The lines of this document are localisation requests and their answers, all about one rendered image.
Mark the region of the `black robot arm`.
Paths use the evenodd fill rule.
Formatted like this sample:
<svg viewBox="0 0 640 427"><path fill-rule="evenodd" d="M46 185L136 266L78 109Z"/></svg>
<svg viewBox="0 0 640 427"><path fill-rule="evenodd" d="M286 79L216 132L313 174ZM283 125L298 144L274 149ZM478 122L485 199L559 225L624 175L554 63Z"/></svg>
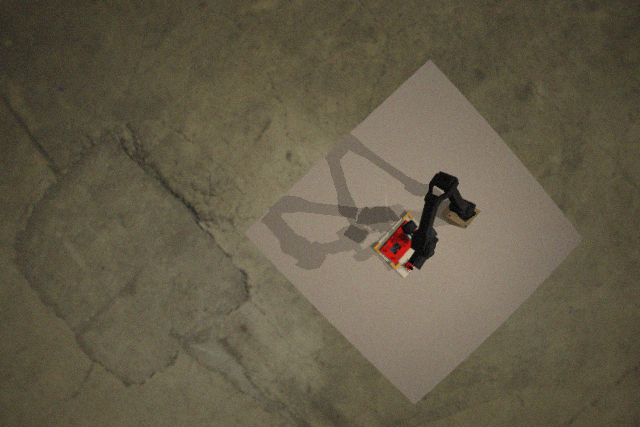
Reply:
<svg viewBox="0 0 640 427"><path fill-rule="evenodd" d="M437 232L434 230L433 225L437 208L442 201L449 198L451 201L450 211L457 213L464 222L476 215L474 211L476 204L463 200L457 189L458 185L457 177L442 171L439 171L429 183L429 191L424 198L425 204L420 223L418 229L413 232L410 243L410 248L414 250L414 253L408 262L419 270L430 252L435 249L439 240L436 238ZM443 190L444 193L440 196L434 195L434 186Z"/></svg>

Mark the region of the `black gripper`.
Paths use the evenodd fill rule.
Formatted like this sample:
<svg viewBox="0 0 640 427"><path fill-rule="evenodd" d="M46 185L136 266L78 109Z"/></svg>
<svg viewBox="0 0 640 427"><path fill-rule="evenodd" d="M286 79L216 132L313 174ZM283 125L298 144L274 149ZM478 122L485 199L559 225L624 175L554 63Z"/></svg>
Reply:
<svg viewBox="0 0 640 427"><path fill-rule="evenodd" d="M403 225L401 228L402 228L402 230L404 231L405 234L410 234L412 236L412 234L414 232L413 230L417 228L417 225L415 224L415 221L413 220L413 221L409 221L408 223ZM434 253L435 253L434 250L432 252L430 252L430 254L427 256L427 259L430 258L431 256L433 256Z"/></svg>

